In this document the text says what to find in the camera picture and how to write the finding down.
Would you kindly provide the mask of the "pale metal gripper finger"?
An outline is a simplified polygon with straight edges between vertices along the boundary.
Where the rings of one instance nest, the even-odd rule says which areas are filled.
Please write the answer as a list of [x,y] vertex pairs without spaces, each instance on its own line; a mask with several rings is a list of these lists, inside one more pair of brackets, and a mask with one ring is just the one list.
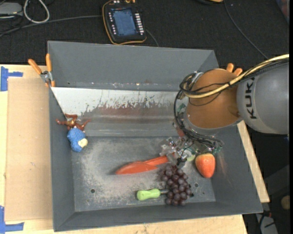
[[172,153],[175,147],[176,147],[176,142],[174,141],[172,137],[164,139],[160,143],[160,149],[162,153]]
[[160,156],[166,156],[168,161],[171,164],[179,164],[180,163],[180,155],[176,152],[173,152],[173,153],[160,152]]

